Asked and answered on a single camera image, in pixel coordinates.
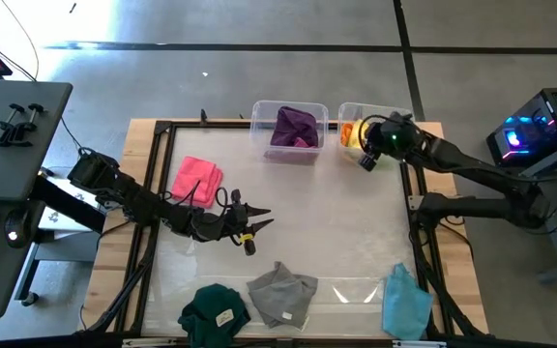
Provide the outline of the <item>grey desk panel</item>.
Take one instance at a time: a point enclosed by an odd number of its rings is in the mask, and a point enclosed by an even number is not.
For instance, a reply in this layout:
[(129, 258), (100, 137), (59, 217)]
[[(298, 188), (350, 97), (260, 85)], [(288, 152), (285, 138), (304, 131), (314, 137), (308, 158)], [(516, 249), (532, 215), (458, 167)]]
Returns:
[(20, 201), (28, 196), (72, 90), (72, 84), (66, 82), (0, 80), (0, 121), (8, 118), (11, 103), (25, 108), (13, 118), (15, 126), (29, 121), (29, 104), (44, 107), (44, 112), (35, 119), (37, 129), (25, 135), (32, 142), (31, 147), (0, 147), (1, 201)]

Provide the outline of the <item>black computer mouse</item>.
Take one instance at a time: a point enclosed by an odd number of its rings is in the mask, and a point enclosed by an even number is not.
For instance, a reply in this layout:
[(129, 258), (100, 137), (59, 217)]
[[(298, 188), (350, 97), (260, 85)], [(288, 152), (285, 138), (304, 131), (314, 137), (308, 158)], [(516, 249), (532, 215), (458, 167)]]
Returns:
[(31, 222), (28, 208), (11, 210), (4, 223), (6, 242), (9, 247), (22, 248), (30, 243)]

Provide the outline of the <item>grey towel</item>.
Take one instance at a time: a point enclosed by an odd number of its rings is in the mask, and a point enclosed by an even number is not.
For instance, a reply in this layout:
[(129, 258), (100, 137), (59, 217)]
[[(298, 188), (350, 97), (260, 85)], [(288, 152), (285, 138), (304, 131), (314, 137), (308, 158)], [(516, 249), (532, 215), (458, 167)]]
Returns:
[(300, 330), (307, 323), (318, 278), (293, 274), (282, 262), (276, 261), (270, 272), (249, 281), (247, 288), (266, 326), (288, 325)]

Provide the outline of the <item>black aluminium table frame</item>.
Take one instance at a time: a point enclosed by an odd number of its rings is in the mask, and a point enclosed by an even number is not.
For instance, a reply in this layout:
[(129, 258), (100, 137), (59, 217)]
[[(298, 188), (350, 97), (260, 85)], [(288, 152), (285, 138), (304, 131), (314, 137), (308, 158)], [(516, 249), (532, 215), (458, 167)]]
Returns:
[[(133, 119), (126, 135), (121, 167), (137, 181), (162, 191), (166, 187), (166, 170), (173, 158), (178, 131), (243, 130), (249, 125), (247, 119), (215, 119), (208, 122), (196, 119)], [(448, 174), (435, 174), (407, 164), (401, 165), (399, 172), (405, 195), (428, 191), (456, 193), (454, 179)], [(103, 232), (106, 235), (99, 242), (82, 311), (84, 321), (90, 328), (95, 327), (100, 316), (115, 302), (120, 289), (128, 284), (149, 245), (151, 234), (149, 229), (127, 222), (118, 210), (105, 216)], [(439, 282), (453, 296), (465, 320), (475, 329), (487, 332), (474, 261), (468, 253), (469, 246), (457, 240), (466, 234), (464, 226), (443, 225), (435, 231), (412, 226), (410, 232), (418, 239), (428, 239), (423, 255)], [(144, 275), (123, 303), (117, 306), (113, 321), (106, 327), (107, 332), (131, 337), (141, 335), (141, 321), (149, 300), (149, 280), (150, 277)]]

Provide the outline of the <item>yellow towel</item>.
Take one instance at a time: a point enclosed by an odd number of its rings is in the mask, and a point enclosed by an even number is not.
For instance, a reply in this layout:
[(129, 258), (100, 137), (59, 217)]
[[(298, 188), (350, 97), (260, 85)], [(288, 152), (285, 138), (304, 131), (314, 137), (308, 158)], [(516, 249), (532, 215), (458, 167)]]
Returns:
[(363, 120), (356, 120), (353, 123), (345, 125), (346, 128), (346, 142), (345, 146), (353, 149), (362, 149), (362, 143), (366, 138), (366, 130), (368, 123)]

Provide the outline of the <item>pink towel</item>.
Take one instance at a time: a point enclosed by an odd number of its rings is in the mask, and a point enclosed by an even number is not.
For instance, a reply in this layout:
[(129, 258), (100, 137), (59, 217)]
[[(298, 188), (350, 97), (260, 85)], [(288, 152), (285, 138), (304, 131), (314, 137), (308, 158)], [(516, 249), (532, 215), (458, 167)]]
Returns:
[(184, 157), (171, 188), (172, 197), (184, 199), (192, 194), (192, 205), (211, 208), (223, 179), (223, 172), (213, 162), (194, 157)]

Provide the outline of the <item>black computer tower with lights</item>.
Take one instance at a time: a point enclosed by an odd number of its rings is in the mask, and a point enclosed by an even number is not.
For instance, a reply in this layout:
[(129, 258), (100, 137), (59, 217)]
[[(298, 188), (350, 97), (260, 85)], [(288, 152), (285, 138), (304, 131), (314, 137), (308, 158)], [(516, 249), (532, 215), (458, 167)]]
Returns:
[(500, 167), (526, 167), (557, 150), (557, 88), (543, 88), (485, 140)]

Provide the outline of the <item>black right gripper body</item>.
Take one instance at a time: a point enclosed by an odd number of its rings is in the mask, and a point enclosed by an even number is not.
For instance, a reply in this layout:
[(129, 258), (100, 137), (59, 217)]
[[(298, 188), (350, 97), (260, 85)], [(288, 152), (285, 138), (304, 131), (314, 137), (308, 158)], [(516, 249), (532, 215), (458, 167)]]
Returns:
[(392, 156), (396, 151), (395, 126), (389, 118), (371, 122), (366, 130), (365, 153), (368, 156)]

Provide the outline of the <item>purple towel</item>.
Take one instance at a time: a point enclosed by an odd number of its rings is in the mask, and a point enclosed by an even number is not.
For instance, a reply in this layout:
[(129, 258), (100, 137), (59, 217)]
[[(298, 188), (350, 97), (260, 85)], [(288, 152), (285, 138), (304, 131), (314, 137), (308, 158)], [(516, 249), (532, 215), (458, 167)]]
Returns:
[(319, 136), (316, 118), (308, 112), (282, 106), (278, 110), (270, 144), (282, 147), (317, 148)]

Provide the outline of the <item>grey desk leg with caster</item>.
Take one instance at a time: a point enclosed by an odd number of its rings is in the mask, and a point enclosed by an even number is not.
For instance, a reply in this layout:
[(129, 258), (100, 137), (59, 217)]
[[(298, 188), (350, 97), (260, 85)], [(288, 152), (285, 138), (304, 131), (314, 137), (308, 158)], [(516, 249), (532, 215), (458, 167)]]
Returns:
[(31, 285), (42, 262), (93, 263), (97, 254), (99, 234), (81, 232), (61, 239), (32, 244), (18, 277), (13, 300), (23, 306), (33, 305), (40, 296)]

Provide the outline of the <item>black mounting beam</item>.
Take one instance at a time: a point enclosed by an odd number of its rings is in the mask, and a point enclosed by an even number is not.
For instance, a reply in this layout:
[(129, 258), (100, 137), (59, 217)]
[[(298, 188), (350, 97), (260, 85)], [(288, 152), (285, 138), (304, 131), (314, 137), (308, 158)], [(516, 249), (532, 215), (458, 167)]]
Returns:
[(102, 212), (58, 188), (45, 177), (37, 177), (29, 197), (32, 200), (42, 201), (47, 207), (94, 232), (103, 231), (105, 215)]

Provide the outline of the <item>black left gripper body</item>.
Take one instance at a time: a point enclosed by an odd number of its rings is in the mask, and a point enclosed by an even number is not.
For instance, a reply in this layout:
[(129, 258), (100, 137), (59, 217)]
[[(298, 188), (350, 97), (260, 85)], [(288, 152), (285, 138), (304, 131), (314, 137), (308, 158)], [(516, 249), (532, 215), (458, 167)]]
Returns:
[(225, 188), (218, 188), (215, 198), (221, 211), (210, 219), (210, 240), (228, 238), (232, 242), (252, 242), (255, 224), (250, 224), (249, 219), (255, 216), (255, 208), (242, 201), (238, 189), (227, 193)]

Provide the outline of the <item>clear plastic bin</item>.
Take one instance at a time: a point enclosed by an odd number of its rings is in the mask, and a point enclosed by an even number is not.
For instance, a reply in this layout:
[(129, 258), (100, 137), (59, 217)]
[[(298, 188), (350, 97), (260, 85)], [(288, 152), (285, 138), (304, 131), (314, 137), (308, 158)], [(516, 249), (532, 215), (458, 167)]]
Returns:
[[(317, 148), (272, 146), (270, 140), (277, 122), (278, 111), (289, 106), (312, 114), (316, 118), (319, 136)], [(252, 109), (249, 135), (253, 148), (260, 156), (271, 162), (290, 164), (313, 164), (321, 155), (329, 130), (328, 109), (315, 102), (300, 101), (257, 101)]]
[(337, 134), (338, 134), (338, 153), (346, 160), (358, 163), (358, 160), (363, 154), (362, 149), (353, 149), (344, 147), (340, 144), (340, 128), (345, 123), (353, 123), (356, 120), (364, 120), (365, 117), (370, 115), (381, 115), (389, 117), (393, 112), (397, 112), (401, 115), (411, 114), (411, 111), (404, 108), (392, 107), (392, 106), (382, 106), (375, 104), (366, 104), (358, 102), (345, 102), (338, 110), (338, 121), (337, 121)]

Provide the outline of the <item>dark green towel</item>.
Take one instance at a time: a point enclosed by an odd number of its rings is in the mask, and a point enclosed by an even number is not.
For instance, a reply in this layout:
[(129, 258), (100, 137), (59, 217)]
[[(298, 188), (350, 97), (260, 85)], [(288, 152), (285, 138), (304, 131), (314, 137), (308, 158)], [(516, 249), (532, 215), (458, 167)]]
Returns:
[(228, 348), (249, 321), (240, 293), (217, 283), (198, 289), (178, 318), (191, 348)]

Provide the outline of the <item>light blue towel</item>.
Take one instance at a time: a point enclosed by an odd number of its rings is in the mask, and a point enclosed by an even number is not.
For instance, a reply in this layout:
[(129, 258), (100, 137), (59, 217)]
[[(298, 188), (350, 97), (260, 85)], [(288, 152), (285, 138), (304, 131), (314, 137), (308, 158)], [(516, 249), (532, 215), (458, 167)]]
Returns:
[(402, 263), (386, 278), (381, 329), (402, 340), (419, 340), (425, 333), (433, 296), (421, 289)]

